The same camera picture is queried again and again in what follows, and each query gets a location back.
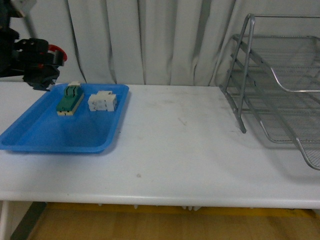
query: white block with holes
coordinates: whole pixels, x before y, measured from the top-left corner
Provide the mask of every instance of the white block with holes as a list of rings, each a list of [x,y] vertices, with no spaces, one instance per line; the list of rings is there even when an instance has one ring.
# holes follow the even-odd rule
[[[89,97],[88,105],[90,111],[113,112],[117,106],[117,96],[112,91],[98,91]]]

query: white table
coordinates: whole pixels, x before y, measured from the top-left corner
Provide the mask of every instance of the white table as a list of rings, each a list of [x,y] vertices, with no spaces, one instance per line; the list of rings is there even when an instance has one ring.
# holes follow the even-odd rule
[[[0,200],[320,209],[320,171],[241,133],[218,87],[129,85],[114,141],[100,154],[0,150]],[[0,133],[43,92],[0,82]]]

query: curtain fold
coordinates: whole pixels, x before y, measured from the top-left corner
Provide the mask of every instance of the curtain fold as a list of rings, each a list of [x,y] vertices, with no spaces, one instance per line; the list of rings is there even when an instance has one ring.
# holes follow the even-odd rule
[[[226,80],[231,37],[249,13],[318,15],[320,1],[41,0],[30,12],[38,37],[68,54],[58,81],[83,82],[76,43],[88,83],[185,86]],[[259,19],[255,33],[319,37],[319,22]],[[28,37],[22,21],[11,27]]]
[[[106,0],[106,7],[116,82],[144,84],[138,2]]]

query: wire document tray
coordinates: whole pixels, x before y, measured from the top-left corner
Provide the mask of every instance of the wire document tray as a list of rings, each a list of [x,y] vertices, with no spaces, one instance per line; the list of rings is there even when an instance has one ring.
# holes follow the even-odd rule
[[[320,39],[254,35],[256,17],[320,18],[249,14],[240,35],[233,36],[237,45],[220,89],[243,133],[246,107],[270,141],[295,144],[305,162],[320,170]]]

